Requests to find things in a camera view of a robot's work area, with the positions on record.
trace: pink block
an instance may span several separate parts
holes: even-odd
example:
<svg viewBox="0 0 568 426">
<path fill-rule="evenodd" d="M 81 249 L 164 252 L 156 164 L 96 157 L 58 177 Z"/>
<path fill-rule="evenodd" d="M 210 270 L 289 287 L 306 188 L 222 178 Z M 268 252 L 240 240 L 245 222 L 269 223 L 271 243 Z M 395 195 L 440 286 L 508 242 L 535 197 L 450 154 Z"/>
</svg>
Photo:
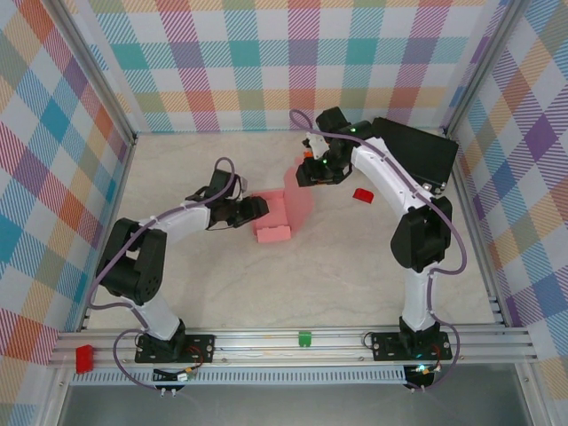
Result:
<svg viewBox="0 0 568 426">
<path fill-rule="evenodd" d="M 302 158 L 296 158 L 296 166 L 301 163 Z M 298 186 L 296 167 L 289 168 L 284 175 L 284 189 L 253 195 L 264 198 L 269 209 L 267 215 L 252 223 L 252 231 L 258 242 L 289 240 L 313 210 L 312 190 Z"/>
</svg>

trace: red block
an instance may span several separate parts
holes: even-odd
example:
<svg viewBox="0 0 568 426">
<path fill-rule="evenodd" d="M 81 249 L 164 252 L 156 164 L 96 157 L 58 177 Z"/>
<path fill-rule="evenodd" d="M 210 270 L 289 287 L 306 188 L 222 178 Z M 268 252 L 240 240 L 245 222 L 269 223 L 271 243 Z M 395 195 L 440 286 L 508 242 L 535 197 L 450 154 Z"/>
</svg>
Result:
<svg viewBox="0 0 568 426">
<path fill-rule="evenodd" d="M 93 349 L 85 344 L 75 349 L 75 371 L 78 375 L 89 373 L 93 369 Z"/>
<path fill-rule="evenodd" d="M 355 193 L 353 194 L 353 198 L 356 198 L 357 200 L 361 200 L 364 202 L 368 202 L 369 204 L 373 202 L 374 197 L 375 195 L 372 192 L 362 188 L 357 188 L 355 190 Z"/>
</svg>

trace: plaid wallpaper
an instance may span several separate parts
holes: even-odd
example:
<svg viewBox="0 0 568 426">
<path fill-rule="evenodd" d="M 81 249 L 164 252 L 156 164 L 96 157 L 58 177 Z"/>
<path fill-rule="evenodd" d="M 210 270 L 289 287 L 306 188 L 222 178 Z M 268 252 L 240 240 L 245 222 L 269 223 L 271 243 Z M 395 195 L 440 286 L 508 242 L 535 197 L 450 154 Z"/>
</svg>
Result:
<svg viewBox="0 0 568 426">
<path fill-rule="evenodd" d="M 39 0 L 0 2 L 0 425 L 31 422 L 127 145 Z"/>
<path fill-rule="evenodd" d="M 290 108 L 336 105 L 437 128 L 508 0 L 66 3 L 134 127 L 170 132 L 289 129 Z"/>
<path fill-rule="evenodd" d="M 566 22 L 565 1 L 532 1 L 457 137 L 508 308 L 568 422 Z"/>
</svg>

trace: purple cable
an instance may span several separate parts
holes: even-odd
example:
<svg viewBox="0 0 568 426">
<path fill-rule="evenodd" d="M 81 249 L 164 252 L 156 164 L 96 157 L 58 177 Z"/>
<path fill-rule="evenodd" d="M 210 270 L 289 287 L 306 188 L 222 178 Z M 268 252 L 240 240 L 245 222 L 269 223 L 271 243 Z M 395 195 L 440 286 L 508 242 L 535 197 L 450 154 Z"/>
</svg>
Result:
<svg viewBox="0 0 568 426">
<path fill-rule="evenodd" d="M 116 253 L 116 255 L 111 259 L 111 261 L 105 266 L 105 268 L 100 272 L 100 274 L 95 278 L 95 280 L 93 280 L 91 286 L 89 287 L 89 291 L 87 292 L 87 306 L 89 308 L 91 308 L 94 311 L 102 311 L 105 309 L 109 309 L 109 308 L 116 308 L 116 307 L 123 307 L 123 308 L 128 308 L 132 311 L 132 313 L 134 314 L 134 316 L 136 316 L 136 318 L 138 319 L 138 321 L 140 321 L 140 324 L 142 325 L 142 327 L 144 328 L 143 331 L 147 331 L 148 330 L 148 324 L 147 322 L 144 320 L 144 318 L 138 313 L 138 311 L 136 311 L 135 309 L 132 309 L 132 306 L 130 304 L 127 304 L 126 302 L 116 302 L 113 304 L 101 304 L 101 305 L 95 305 L 92 302 L 92 298 L 93 295 L 95 293 L 95 291 L 97 290 L 97 287 L 99 286 L 100 282 L 107 276 L 108 272 L 113 268 L 113 266 L 116 264 L 116 262 L 118 262 L 118 260 L 122 257 L 122 255 L 124 255 L 124 253 L 126 253 L 126 251 L 130 248 L 130 246 L 134 243 L 134 241 L 136 241 L 136 239 L 146 230 L 148 229 L 150 226 L 154 225 L 156 222 L 164 219 L 165 217 L 168 217 L 170 215 L 173 215 L 174 213 L 178 213 L 179 211 L 183 211 L 185 209 L 193 209 L 195 207 L 199 207 L 202 206 L 203 204 L 206 204 L 208 202 L 214 201 L 216 199 L 218 199 L 219 197 L 221 197 L 222 195 L 224 195 L 229 188 L 231 187 L 231 185 L 233 184 L 234 181 L 234 163 L 230 158 L 227 157 L 221 157 L 219 159 L 217 159 L 217 161 L 215 162 L 215 169 L 217 168 L 217 166 L 219 165 L 220 162 L 228 162 L 229 166 L 231 167 L 231 176 L 229 177 L 229 182 L 227 183 L 227 185 L 219 192 L 216 193 L 215 195 L 213 195 L 212 197 L 208 198 L 207 200 L 202 200 L 202 201 L 198 201 L 194 204 L 189 204 L 185 207 L 183 206 L 178 206 L 175 207 L 174 209 L 170 209 L 168 211 L 164 211 L 163 213 L 161 213 L 160 215 L 158 215 L 156 218 L 150 220 L 147 224 L 140 226 L 140 228 L 132 234 L 132 236 L 129 238 L 128 241 L 126 241 L 126 244 L 124 244 L 124 246 L 122 246 L 122 248 L 118 251 L 118 253 Z M 139 386 L 143 386 L 145 388 L 151 389 L 153 391 L 157 391 L 157 389 L 154 386 L 150 386 L 148 384 L 142 383 L 139 380 L 135 379 L 132 375 L 130 375 L 128 373 L 128 371 L 126 371 L 126 369 L 122 366 L 121 361 L 118 359 L 118 353 L 117 353 L 117 349 L 118 349 L 118 342 L 128 333 L 140 333 L 140 330 L 137 328 L 130 328 L 128 330 L 124 330 L 123 332 L 121 332 L 116 339 L 114 340 L 114 344 L 113 344 L 113 358 L 114 358 L 114 362 L 116 363 L 116 366 L 118 367 L 119 370 L 122 371 L 122 373 L 133 383 L 139 385 Z"/>
<path fill-rule="evenodd" d="M 298 114 L 300 115 L 304 120 L 305 120 L 305 124 L 301 124 L 295 117 L 294 115 Z M 440 378 L 438 379 L 435 383 L 433 383 L 430 388 L 432 388 L 435 385 L 440 384 L 441 382 L 443 382 L 449 375 L 450 371 L 452 371 L 452 369 L 455 367 L 455 365 L 458 362 L 458 358 L 460 357 L 460 349 L 461 349 L 461 340 L 460 340 L 460 335 L 458 334 L 458 330 L 457 328 L 448 323 L 445 322 L 443 320 L 441 320 L 436 313 L 434 312 L 434 309 L 432 307 L 433 303 L 432 303 L 432 286 L 434 284 L 434 273 L 438 272 L 444 275 L 457 275 L 459 273 L 462 273 L 463 270 L 466 267 L 466 264 L 468 262 L 468 254 L 467 251 L 465 249 L 465 244 L 463 243 L 462 237 L 460 236 L 460 233 L 458 233 L 458 230 L 455 229 L 454 224 L 452 223 L 452 221 L 450 219 L 447 218 L 447 216 L 429 199 L 427 199 L 426 197 L 422 196 L 420 193 L 418 193 L 416 191 L 416 188 L 414 188 L 414 185 L 406 178 L 405 174 L 398 168 L 398 166 L 388 157 L 385 158 L 385 153 L 383 153 L 380 149 L 378 149 L 377 147 L 369 144 L 368 142 L 366 142 L 366 140 L 361 139 L 361 138 L 357 138 L 356 136 L 352 136 L 352 135 L 342 135 L 339 133 L 327 133 L 325 131 L 321 131 L 321 130 L 315 130 L 312 126 L 312 122 L 310 121 L 310 118 L 303 113 L 302 111 L 298 110 L 298 109 L 291 109 L 290 113 L 289 113 L 289 117 L 290 117 L 290 121 L 296 126 L 298 127 L 300 130 L 305 130 L 305 131 L 309 131 L 310 133 L 313 133 L 315 135 L 320 135 L 326 138 L 340 138 L 340 139 L 347 139 L 347 140 L 352 140 L 353 142 L 357 142 L 358 144 L 361 144 L 362 146 L 370 149 L 371 151 L 373 151 L 374 153 L 376 153 L 379 157 L 383 158 L 385 160 L 385 162 L 387 164 L 389 164 L 390 168 L 397 174 L 397 176 L 404 182 L 404 184 L 408 187 L 408 189 L 413 192 L 413 195 L 418 198 L 420 201 L 422 201 L 424 204 L 426 204 L 428 207 L 430 207 L 432 210 L 434 210 L 436 212 L 436 214 L 438 216 L 440 216 L 440 218 L 444 221 L 444 223 L 447 225 L 447 227 L 450 229 L 450 232 L 454 235 L 455 240 L 458 243 L 458 246 L 460 247 L 460 251 L 461 251 L 461 265 L 460 267 L 458 267 L 455 270 L 447 270 L 447 269 L 441 269 L 441 268 L 432 268 L 432 270 L 429 273 L 429 277 L 428 277 L 428 287 L 427 287 L 427 305 L 428 305 L 428 311 L 430 316 L 437 322 L 439 322 L 441 325 L 444 325 L 446 327 L 449 327 L 455 334 L 455 354 L 454 354 L 454 359 L 452 359 L 452 363 L 450 364 L 450 367 L 448 368 L 447 372 Z"/>
</svg>

